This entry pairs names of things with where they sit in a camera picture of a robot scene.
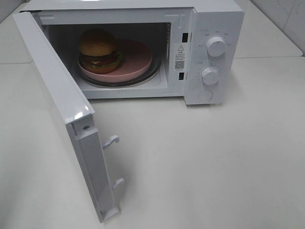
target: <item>sticker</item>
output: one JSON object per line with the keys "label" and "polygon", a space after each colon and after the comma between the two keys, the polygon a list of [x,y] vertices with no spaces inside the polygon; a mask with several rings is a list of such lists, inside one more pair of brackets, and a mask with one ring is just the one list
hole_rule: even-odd
{"label": "sticker", "polygon": [[190,51],[190,44],[177,43],[174,45],[174,69],[183,71],[186,68],[187,54]]}

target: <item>pink bowl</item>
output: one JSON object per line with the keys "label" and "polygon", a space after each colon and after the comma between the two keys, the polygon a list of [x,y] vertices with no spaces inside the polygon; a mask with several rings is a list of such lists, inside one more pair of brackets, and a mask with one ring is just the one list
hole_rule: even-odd
{"label": "pink bowl", "polygon": [[135,79],[146,72],[153,60],[151,50],[136,41],[118,40],[118,42],[118,50],[123,53],[124,57],[116,70],[103,74],[91,73],[84,69],[78,61],[82,72],[91,79],[107,83],[125,82]]}

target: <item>microwave door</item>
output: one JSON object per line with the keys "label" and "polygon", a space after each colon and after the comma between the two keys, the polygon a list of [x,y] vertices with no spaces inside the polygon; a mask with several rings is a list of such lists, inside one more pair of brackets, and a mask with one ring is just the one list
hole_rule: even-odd
{"label": "microwave door", "polygon": [[[113,136],[102,143],[94,126],[94,110],[58,57],[39,24],[29,12],[13,15],[37,72],[46,99],[55,108],[71,139],[100,222],[118,212],[115,206],[103,148],[118,142]],[[122,179],[115,182],[117,186]]]}

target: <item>white microwave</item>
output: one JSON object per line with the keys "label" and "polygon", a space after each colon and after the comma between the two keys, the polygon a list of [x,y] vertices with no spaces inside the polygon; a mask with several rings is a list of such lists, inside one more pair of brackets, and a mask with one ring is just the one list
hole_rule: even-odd
{"label": "white microwave", "polygon": [[[100,222],[118,212],[88,99],[183,96],[186,104],[224,98],[244,13],[233,0],[31,0],[13,15],[42,90],[63,120]],[[95,82],[80,71],[80,35],[101,28],[152,50],[132,81]]]}

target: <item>control knob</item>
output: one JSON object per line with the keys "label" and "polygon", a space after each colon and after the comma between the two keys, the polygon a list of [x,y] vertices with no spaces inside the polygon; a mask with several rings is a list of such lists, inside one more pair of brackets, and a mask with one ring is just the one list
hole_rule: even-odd
{"label": "control knob", "polygon": [[207,68],[202,73],[203,83],[206,85],[213,85],[217,83],[220,79],[220,74],[215,68]]}
{"label": "control knob", "polygon": [[225,40],[222,37],[212,37],[206,43],[206,49],[212,57],[221,56],[225,51]]}

